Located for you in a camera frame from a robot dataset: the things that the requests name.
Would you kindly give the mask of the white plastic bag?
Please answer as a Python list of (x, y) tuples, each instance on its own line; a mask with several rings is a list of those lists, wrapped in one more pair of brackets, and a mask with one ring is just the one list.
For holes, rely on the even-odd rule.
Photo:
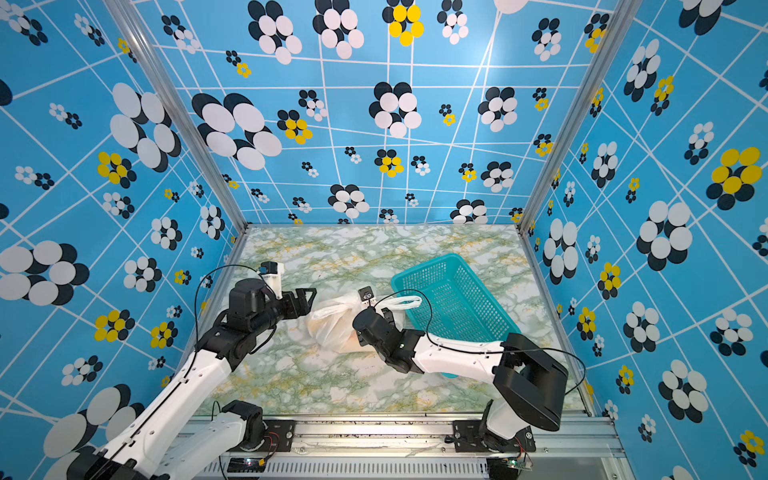
[[(354, 318), (365, 309), (357, 291), (321, 301), (312, 307), (311, 313), (305, 318), (310, 336), (322, 349), (339, 354), (374, 351), (372, 346), (360, 346), (352, 326)], [(374, 305), (383, 302), (388, 308), (386, 318), (394, 321), (398, 329), (404, 326), (405, 312), (420, 307), (423, 301), (418, 295), (389, 297), (382, 301), (375, 298)]]

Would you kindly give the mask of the teal plastic basket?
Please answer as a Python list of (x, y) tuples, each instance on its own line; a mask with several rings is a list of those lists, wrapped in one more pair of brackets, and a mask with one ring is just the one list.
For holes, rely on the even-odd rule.
[(423, 332), (414, 358), (423, 373), (506, 385), (527, 371), (517, 355), (525, 337), (459, 255), (411, 267), (391, 284), (396, 294), (415, 294), (424, 301), (408, 314), (412, 329)]

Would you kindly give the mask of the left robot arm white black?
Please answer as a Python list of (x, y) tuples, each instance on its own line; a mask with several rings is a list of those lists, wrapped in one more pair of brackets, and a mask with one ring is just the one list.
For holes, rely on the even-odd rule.
[(192, 479), (231, 449), (273, 454), (279, 447), (268, 432), (261, 407), (232, 401), (208, 426), (179, 441), (178, 435), (205, 399), (243, 362), (262, 348), (258, 338), (282, 320), (308, 315), (314, 288), (282, 291), (281, 277), (269, 274), (235, 284), (229, 305), (195, 345), (179, 374), (138, 418), (104, 447), (81, 450), (64, 469), (66, 479)]

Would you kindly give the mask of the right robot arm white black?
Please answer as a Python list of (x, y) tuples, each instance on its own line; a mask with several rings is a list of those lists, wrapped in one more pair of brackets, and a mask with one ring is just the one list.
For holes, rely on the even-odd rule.
[(361, 345), (373, 347), (400, 373), (450, 374), (493, 386), (500, 397), (485, 407), (479, 427), (491, 449), (506, 449), (529, 427), (560, 429), (568, 371), (522, 334), (491, 343), (445, 339), (399, 329), (372, 306), (357, 314), (352, 326)]

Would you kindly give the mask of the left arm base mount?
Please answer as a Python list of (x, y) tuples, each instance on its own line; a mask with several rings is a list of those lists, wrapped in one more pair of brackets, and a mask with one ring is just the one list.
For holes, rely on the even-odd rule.
[(229, 452), (289, 452), (296, 436), (296, 425), (294, 420), (264, 420), (259, 427), (248, 427), (244, 439)]

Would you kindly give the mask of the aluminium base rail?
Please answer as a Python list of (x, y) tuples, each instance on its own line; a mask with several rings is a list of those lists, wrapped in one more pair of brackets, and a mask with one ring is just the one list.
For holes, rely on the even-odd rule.
[(233, 449), (200, 479), (632, 479), (612, 422), (568, 412), (556, 432), (529, 428), (501, 451), (479, 414), (269, 416), (276, 452)]

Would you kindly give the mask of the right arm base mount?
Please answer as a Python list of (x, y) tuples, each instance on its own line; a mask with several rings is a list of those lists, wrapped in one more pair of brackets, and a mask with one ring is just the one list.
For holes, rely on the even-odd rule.
[(505, 440), (486, 429), (480, 420), (456, 420), (452, 422), (452, 432), (445, 436), (444, 442), (453, 445), (457, 453), (533, 453), (537, 447), (530, 427), (518, 432), (511, 439)]

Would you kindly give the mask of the left aluminium corner post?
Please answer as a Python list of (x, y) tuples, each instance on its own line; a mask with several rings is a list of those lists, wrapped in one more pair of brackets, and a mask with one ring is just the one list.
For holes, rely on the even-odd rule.
[(129, 1), (104, 1), (104, 5), (120, 32), (129, 41), (142, 71), (167, 109), (171, 120), (178, 127), (180, 137), (203, 177), (216, 194), (238, 234), (243, 235), (248, 228), (247, 221), (230, 189), (224, 185), (218, 165), (201, 138), (192, 117), (186, 111), (186, 104), (174, 87), (168, 69), (157, 49), (151, 45), (149, 31), (141, 24), (138, 13)]

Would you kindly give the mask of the aluminium corner post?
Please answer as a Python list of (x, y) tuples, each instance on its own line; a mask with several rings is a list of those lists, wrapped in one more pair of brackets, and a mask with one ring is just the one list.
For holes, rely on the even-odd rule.
[(186, 111), (186, 104), (174, 87), (168, 69), (157, 49), (151, 45), (149, 31), (141, 24), (138, 13), (129, 1), (104, 1), (104, 5), (120, 32), (129, 41), (142, 71), (167, 109), (171, 120), (178, 127), (180, 137), (203, 177), (216, 194), (238, 234), (243, 235), (248, 228), (247, 221), (230, 189), (224, 185), (218, 165), (201, 138), (192, 117)]
[(585, 120), (591, 100), (602, 85), (602, 81), (615, 60), (641, 5), (641, 0), (619, 1), (616, 10), (611, 14), (607, 35), (593, 56), (585, 77), (565, 116), (561, 129), (555, 138), (553, 151), (548, 156), (531, 192), (529, 201), (525, 206), (520, 224), (520, 232), (522, 234), (526, 233), (536, 220), (539, 209), (542, 207), (549, 190), (549, 185), (562, 165), (568, 148), (573, 143), (576, 134)]

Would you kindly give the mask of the right aluminium corner post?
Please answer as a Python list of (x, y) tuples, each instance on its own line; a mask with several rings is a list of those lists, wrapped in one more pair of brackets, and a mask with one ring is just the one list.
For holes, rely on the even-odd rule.
[(526, 233), (536, 220), (539, 209), (542, 207), (549, 190), (549, 185), (562, 165), (568, 148), (573, 143), (576, 134), (585, 120), (591, 100), (602, 85), (602, 81), (615, 60), (641, 5), (641, 0), (619, 1), (616, 10), (611, 14), (607, 35), (593, 56), (585, 77), (565, 116), (561, 129), (555, 138), (553, 151), (548, 156), (531, 192), (529, 201), (525, 206), (520, 224), (520, 232), (522, 234)]

